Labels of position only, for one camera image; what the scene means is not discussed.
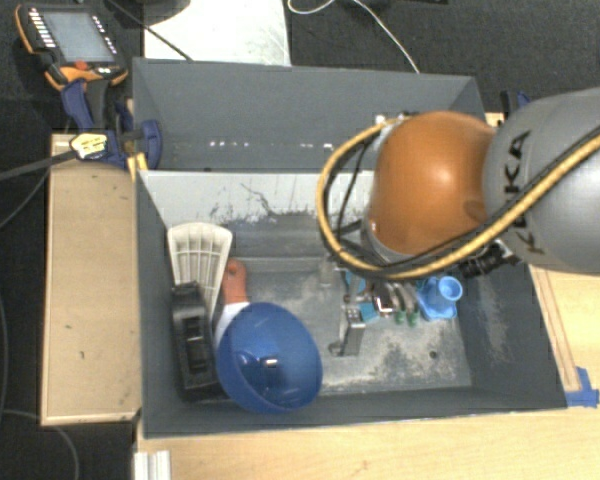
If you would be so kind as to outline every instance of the white paper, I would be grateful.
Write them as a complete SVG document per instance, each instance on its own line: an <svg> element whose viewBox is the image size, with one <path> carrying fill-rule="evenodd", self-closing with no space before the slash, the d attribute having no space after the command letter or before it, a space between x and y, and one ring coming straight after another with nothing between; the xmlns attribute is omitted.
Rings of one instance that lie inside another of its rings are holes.
<svg viewBox="0 0 600 480"><path fill-rule="evenodd" d="M190 0L151 28L194 60L291 64L282 0ZM144 50L147 58L182 58L149 32Z"/></svg>

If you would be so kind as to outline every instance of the dark carpet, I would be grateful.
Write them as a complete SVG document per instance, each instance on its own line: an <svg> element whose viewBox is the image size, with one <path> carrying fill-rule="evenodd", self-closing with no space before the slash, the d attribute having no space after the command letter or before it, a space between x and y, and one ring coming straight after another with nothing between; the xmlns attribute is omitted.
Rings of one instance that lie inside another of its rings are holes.
<svg viewBox="0 0 600 480"><path fill-rule="evenodd" d="M142 3L116 0L135 16ZM324 0L298 0L312 6ZM502 89L532 99L600 85L600 0L364 0L406 46L423 72L476 77L485 107L500 110ZM52 130L66 117L58 93L36 70L17 39L13 11L0 0L0 170L44 158ZM103 0L86 0L129 57L141 54L142 33ZM296 65L408 71L402 54L354 4L338 2L313 16L288 16ZM121 91L130 94L131 83ZM0 183L0 222L27 196L42 172ZM0 230L0 289L10 336L6 406L38 411L45 266L45 192L39 191ZM2 378L0 330L0 387ZM66 429L75 441L83 479L130 478L129 424ZM26 419L5 416L0 432L0 479L72 478L61 437Z"/></svg>

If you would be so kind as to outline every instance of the blue bowl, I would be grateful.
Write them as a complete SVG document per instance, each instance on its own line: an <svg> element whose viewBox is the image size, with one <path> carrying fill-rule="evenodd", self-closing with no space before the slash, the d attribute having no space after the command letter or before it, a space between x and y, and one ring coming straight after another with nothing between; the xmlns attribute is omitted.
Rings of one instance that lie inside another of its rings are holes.
<svg viewBox="0 0 600 480"><path fill-rule="evenodd" d="M322 361L309 331L266 302L250 304L229 324L216 349L216 371L232 400L260 414L304 407L322 385Z"/></svg>

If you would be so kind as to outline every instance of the gray bin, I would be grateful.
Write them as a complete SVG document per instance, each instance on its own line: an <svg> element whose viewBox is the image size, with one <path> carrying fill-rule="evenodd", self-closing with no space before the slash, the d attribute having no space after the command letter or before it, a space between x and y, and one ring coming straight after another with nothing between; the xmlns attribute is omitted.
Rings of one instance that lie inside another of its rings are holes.
<svg viewBox="0 0 600 480"><path fill-rule="evenodd" d="M330 153L324 145L342 143L377 114L482 116L471 78L136 60L134 100L136 119L158 119L165 140L160 170L140 173L136 198L146 437L566 407L524 265L463 281L456 320L415 328L381 320L368 326L358 357L328 351L344 285L337 276L330 287L318 282L324 249L313 190ZM350 215L362 212L371 176L361 176ZM332 192L342 197L337 186ZM252 301L286 307L311 331L325 375L309 407L263 416L222 396L180 396L165 235L195 220L234 232L231 255L247 265Z"/></svg>

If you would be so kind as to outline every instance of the handheld device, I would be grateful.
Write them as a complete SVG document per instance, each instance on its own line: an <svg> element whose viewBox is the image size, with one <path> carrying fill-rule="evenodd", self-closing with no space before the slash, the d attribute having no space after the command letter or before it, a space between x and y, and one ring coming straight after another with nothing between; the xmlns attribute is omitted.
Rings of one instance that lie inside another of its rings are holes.
<svg viewBox="0 0 600 480"><path fill-rule="evenodd" d="M116 85L126 78L123 55L89 7L20 4L15 20L25 48L57 90L77 79Z"/></svg>

